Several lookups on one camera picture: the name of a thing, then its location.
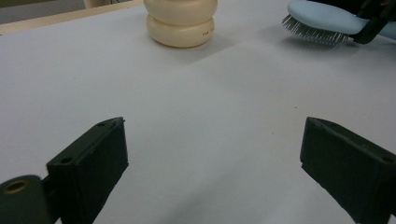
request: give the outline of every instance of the brush bristles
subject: brush bristles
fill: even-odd
[[[345,45],[349,37],[349,35],[346,34],[310,27],[297,21],[291,15],[283,19],[282,24],[292,34],[323,45]]]

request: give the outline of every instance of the white table surface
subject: white table surface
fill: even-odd
[[[220,0],[196,49],[155,43],[144,7],[0,36],[0,182],[123,116],[130,166],[95,223],[353,223],[300,167],[304,123],[396,153],[396,42],[307,43],[288,2]]]

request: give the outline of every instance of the white plastic bottle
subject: white plastic bottle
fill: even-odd
[[[144,0],[148,32],[171,47],[204,44],[213,35],[218,0]]]

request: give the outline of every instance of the screw hole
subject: screw hole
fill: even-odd
[[[25,190],[28,185],[29,185],[29,181],[27,181],[27,180],[16,180],[16,181],[8,184],[4,188],[3,192],[5,194],[18,193],[18,192],[21,192],[21,191]]]
[[[388,162],[388,163],[394,163],[394,160],[389,158],[389,157],[381,157],[382,161]]]
[[[64,158],[63,160],[61,160],[61,163],[66,164],[69,163],[72,159],[70,157]]]

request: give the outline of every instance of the wooden surface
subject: wooden surface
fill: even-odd
[[[84,0],[85,8],[103,7],[110,5],[111,2],[111,0]]]
[[[0,7],[15,7],[21,5],[42,3],[54,0],[9,0],[9,1],[0,1]]]
[[[16,21],[0,25],[0,35],[5,35],[13,32],[36,28],[40,26],[51,25],[63,21],[71,21],[79,18],[94,16],[114,10],[119,10],[128,7],[137,7],[143,5],[143,0],[134,0],[124,3],[117,3],[104,7],[93,7],[84,10],[67,12],[59,15],[53,15],[43,18],[36,18],[27,21]]]

